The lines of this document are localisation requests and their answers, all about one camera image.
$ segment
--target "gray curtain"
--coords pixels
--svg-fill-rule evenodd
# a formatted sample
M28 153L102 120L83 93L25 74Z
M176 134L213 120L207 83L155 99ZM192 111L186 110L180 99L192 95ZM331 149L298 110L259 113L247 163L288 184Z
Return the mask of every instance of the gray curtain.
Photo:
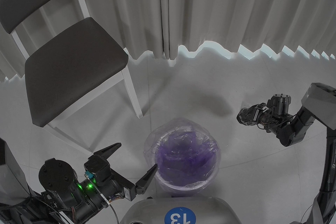
M86 0L90 15L133 58L144 51L177 56L178 46L196 51L205 40L231 52L242 44L251 51L263 43L279 53L336 54L336 0ZM77 0L51 0L17 33L29 54L82 19ZM25 59L0 27L0 70L8 78L24 74Z

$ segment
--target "white chair leg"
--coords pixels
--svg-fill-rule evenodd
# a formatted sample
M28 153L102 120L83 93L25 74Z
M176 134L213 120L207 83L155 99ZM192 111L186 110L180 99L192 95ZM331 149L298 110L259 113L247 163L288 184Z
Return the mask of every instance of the white chair leg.
M51 133L52 135L56 136L58 139L62 140L63 142L67 143L68 145L78 149L79 151L82 151L83 153L87 155L91 155L92 151L89 148L86 148L85 146L82 146L79 142L77 142L75 139L67 135L66 133L62 132L57 127L53 128L49 124L43 127L47 132Z
M135 93L135 89L134 89L134 86L133 86L131 75L130 75L129 70L128 70L128 66L126 66L121 72L124 76L124 82L125 82L126 90L127 90L129 98L131 99L134 111L135 111L137 117L141 118L141 117L143 117L143 114L142 114L142 111L141 111L141 108L140 108L140 104L139 104L139 101L138 101L137 94Z

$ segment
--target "gray tile floor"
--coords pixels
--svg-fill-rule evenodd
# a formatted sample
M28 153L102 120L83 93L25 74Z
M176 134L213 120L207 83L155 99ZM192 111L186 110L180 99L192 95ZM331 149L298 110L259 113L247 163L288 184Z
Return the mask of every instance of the gray tile floor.
M186 117L208 129L222 150L218 176L200 195L227 201L243 224L300 221L320 186L325 127L315 122L303 142L285 148L275 135L238 124L236 115L242 102L265 102L274 93L290 94L289 112L296 113L310 83L336 87L336 61L307 59L301 52L294 57L281 52L277 60L263 52L251 60L238 53L227 59L204 48L195 58L179 53L172 65L150 52L130 60L143 118L136 117L124 84L118 83L59 128L92 150L121 142L122 147L109 159L111 167L136 182L147 171L142 151L149 133L175 117ZM85 154L32 125L24 78L0 83L0 124L0 137L7 141L35 191L43 191L38 171L46 159L63 159L78 175L84 173ZM115 201L119 218L148 196L163 197L164 193L153 182L135 201ZM112 211L104 209L89 223L114 223L113 218Z

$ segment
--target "blue circle sticker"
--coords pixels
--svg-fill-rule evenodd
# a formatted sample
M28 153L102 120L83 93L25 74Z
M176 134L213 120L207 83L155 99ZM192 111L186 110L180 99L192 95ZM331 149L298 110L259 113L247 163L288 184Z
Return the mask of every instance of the blue circle sticker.
M165 216L165 224L196 224L196 216L186 207L175 207Z

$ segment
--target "trash can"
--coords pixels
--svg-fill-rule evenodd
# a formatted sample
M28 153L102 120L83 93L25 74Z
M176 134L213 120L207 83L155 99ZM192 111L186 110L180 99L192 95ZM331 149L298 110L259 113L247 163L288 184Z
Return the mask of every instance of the trash can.
M202 126L176 118L151 132L144 156L150 167L157 163L155 178L163 190L185 197L200 192L215 178L221 150Z

